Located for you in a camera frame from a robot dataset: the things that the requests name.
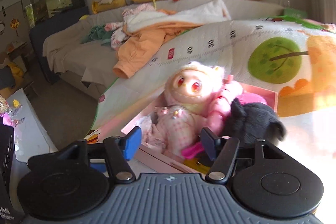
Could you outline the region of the pink plastic toy strainer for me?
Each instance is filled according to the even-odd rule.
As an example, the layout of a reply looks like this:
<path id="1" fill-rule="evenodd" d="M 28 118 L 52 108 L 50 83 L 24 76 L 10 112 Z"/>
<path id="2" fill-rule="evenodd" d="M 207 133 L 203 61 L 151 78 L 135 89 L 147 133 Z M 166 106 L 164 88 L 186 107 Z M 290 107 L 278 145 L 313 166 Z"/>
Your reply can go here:
<path id="1" fill-rule="evenodd" d="M 245 105 L 247 103 L 262 103 L 267 105 L 266 100 L 258 95 L 258 94 L 254 94 L 254 93 L 243 93 L 240 94 L 236 97 L 239 102 L 242 105 Z M 182 156 L 186 159 L 192 159 L 193 157 L 195 157 L 198 153 L 202 152 L 204 149 L 201 145 L 200 142 L 196 143 L 195 145 L 192 145 L 190 148 L 186 148 L 182 151 Z"/>

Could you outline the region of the black crochet plush animal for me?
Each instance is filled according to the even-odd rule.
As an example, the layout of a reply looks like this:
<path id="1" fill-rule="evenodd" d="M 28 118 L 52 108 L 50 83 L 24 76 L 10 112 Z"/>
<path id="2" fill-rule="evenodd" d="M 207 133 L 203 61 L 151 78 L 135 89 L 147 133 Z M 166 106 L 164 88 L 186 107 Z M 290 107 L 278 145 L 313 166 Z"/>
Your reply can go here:
<path id="1" fill-rule="evenodd" d="M 286 128 L 271 107 L 259 102 L 243 105 L 237 98 L 220 133 L 239 139 L 240 147 L 251 146 L 258 139 L 277 145 L 285 135 Z"/>

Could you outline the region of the pink plush monster doll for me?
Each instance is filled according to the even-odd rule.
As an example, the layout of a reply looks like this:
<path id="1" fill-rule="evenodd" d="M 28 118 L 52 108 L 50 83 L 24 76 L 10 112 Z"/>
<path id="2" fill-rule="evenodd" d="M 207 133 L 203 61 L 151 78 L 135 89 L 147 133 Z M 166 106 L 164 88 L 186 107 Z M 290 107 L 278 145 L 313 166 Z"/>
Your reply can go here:
<path id="1" fill-rule="evenodd" d="M 166 81 L 163 91 L 166 104 L 154 109 L 157 121 L 149 122 L 142 141 L 184 158 L 184 149 L 201 142 L 202 128 L 208 127 L 219 135 L 232 101 L 244 92 L 240 83 L 232 76 L 226 79 L 224 74 L 223 67 L 197 61 L 179 68 Z"/>

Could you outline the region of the pink cardboard box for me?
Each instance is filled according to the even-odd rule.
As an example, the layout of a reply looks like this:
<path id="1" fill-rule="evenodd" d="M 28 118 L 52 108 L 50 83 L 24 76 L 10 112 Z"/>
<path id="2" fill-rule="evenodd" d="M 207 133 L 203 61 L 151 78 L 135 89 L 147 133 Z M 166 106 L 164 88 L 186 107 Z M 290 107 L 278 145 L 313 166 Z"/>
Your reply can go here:
<path id="1" fill-rule="evenodd" d="M 276 92 L 248 84 L 242 84 L 242 87 L 246 92 L 257 94 L 264 98 L 268 106 L 274 111 L 277 111 L 278 94 Z M 132 129 L 138 127 L 141 129 L 142 134 L 144 134 L 145 130 L 149 128 L 149 122 L 157 121 L 157 115 L 155 114 L 154 109 L 156 107 L 163 107 L 165 103 L 165 97 L 163 93 L 161 93 L 132 120 L 130 120 L 130 122 L 121 129 L 121 132 L 126 135 L 130 133 Z M 134 158 L 147 165 L 149 168 L 161 173 L 200 172 L 206 174 L 210 169 L 209 164 L 204 165 L 199 162 L 201 159 L 200 157 L 185 160 L 168 151 L 156 149 L 144 141 L 141 142 L 139 150 L 135 153 Z"/>

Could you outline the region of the colourful cartoon play mat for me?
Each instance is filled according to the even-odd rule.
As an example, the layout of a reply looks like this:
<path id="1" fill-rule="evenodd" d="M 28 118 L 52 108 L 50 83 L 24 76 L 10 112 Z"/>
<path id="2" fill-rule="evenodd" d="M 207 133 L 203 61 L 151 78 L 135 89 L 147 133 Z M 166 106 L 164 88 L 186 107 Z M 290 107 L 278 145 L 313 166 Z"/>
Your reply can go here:
<path id="1" fill-rule="evenodd" d="M 143 106 L 190 61 L 218 65 L 237 81 L 279 96 L 278 114 L 335 110 L 335 26 L 289 16 L 232 20 L 191 30 L 161 46 L 129 79 L 117 79 L 98 101 L 87 139 L 101 141 L 120 114 Z"/>

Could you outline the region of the white fleece blanket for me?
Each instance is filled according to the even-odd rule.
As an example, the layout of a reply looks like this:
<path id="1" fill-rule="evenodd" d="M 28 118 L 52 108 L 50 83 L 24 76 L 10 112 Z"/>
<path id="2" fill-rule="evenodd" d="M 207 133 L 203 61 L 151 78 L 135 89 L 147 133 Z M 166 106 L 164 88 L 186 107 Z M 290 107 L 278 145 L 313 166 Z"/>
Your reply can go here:
<path id="1" fill-rule="evenodd" d="M 167 11 L 142 11 L 129 16 L 125 21 L 125 30 L 135 33 L 155 27 L 199 27 L 205 24 L 231 20 L 223 0 L 214 0 L 192 9 L 173 14 Z"/>

